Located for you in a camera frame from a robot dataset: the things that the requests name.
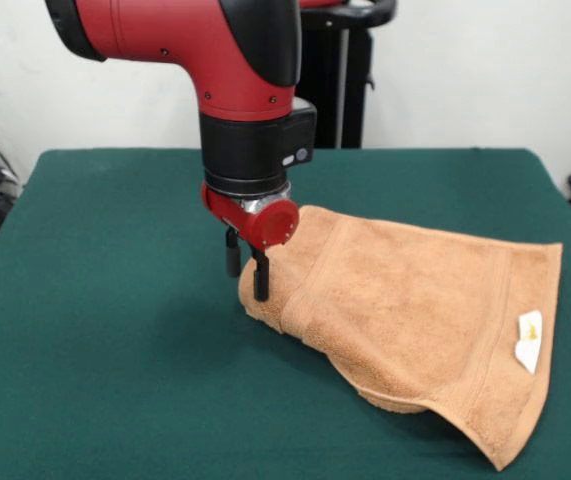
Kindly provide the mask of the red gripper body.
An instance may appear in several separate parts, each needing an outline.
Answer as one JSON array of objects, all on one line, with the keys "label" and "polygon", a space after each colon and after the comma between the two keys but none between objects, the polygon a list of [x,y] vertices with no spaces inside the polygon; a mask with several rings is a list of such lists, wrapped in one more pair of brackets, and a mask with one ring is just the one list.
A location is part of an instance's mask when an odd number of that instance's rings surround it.
[{"label": "red gripper body", "polygon": [[261,251],[284,245],[294,235],[299,223],[299,208],[291,200],[290,193],[290,182],[278,192],[256,199],[232,198],[206,184],[201,188],[206,209],[250,246]]}]

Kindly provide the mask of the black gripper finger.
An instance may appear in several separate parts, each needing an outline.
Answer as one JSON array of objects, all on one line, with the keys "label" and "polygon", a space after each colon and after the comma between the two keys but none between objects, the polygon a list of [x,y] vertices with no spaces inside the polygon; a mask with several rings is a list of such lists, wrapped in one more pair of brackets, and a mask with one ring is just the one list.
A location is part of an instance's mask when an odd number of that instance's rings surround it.
[{"label": "black gripper finger", "polygon": [[225,234],[226,269],[231,278],[238,278],[241,274],[241,250],[238,232],[229,226]]},{"label": "black gripper finger", "polygon": [[269,299],[270,262],[264,251],[252,248],[252,258],[256,263],[254,271],[254,299],[265,302]]}]

